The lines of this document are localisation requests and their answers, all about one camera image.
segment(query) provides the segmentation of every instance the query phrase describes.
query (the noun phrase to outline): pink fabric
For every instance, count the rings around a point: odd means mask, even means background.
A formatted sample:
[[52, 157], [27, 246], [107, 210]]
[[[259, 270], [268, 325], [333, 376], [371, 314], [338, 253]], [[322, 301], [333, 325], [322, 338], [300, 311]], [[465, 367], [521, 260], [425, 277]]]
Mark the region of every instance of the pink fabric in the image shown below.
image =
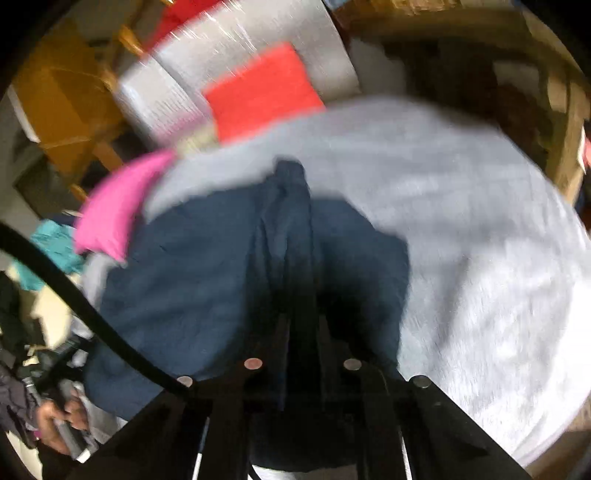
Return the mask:
[[159, 150], [121, 167], [88, 197], [74, 227], [74, 251], [103, 252], [122, 262], [127, 255], [135, 215], [150, 187], [176, 158], [174, 150]]

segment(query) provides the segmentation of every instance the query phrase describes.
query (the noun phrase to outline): teal cloth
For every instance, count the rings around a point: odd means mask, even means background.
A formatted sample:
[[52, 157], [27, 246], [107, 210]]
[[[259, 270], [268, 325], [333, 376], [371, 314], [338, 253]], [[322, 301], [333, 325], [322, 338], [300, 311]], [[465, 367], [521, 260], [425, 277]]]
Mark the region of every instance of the teal cloth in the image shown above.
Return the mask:
[[[59, 269], [66, 273], [81, 273], [84, 260], [74, 253], [72, 236], [74, 229], [58, 225], [52, 220], [44, 220], [31, 235], [31, 242], [45, 253]], [[15, 262], [19, 281], [23, 290], [41, 290], [43, 280], [20, 262]]]

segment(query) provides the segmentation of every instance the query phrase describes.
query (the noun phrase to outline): navy blue fabric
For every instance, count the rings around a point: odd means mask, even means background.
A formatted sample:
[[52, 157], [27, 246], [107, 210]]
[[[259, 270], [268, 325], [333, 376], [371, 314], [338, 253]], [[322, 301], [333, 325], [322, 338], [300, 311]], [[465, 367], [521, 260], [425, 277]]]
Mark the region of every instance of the navy blue fabric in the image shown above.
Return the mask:
[[[279, 161], [260, 184], [192, 198], [138, 226], [128, 265], [109, 273], [100, 312], [155, 365], [202, 380], [271, 331], [289, 308], [286, 272], [298, 269], [331, 332], [395, 368], [406, 244], [344, 200], [311, 199], [294, 161]], [[159, 393], [101, 343], [86, 363], [85, 387], [93, 403], [125, 419]]]

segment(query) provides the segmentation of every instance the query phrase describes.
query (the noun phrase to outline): red object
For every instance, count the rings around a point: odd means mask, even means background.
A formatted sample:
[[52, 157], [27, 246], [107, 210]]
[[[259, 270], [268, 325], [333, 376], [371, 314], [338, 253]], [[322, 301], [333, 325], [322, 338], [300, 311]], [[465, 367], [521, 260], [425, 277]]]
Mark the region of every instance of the red object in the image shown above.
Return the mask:
[[254, 135], [279, 120], [324, 109], [289, 43], [210, 84], [203, 96], [212, 108], [221, 144]]
[[144, 48], [147, 51], [152, 50], [164, 37], [181, 25], [184, 25], [194, 17], [215, 7], [221, 0], [176, 0], [175, 3], [167, 7], [156, 32], [150, 38]]

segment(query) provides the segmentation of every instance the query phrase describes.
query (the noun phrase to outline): black sleeve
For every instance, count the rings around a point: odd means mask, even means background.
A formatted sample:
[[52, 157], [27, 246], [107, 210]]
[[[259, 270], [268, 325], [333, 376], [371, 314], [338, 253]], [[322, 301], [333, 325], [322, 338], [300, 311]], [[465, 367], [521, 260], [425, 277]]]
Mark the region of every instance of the black sleeve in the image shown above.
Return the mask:
[[79, 465], [68, 455], [62, 455], [42, 442], [37, 442], [37, 451], [43, 467], [41, 470], [43, 480], [63, 480]]

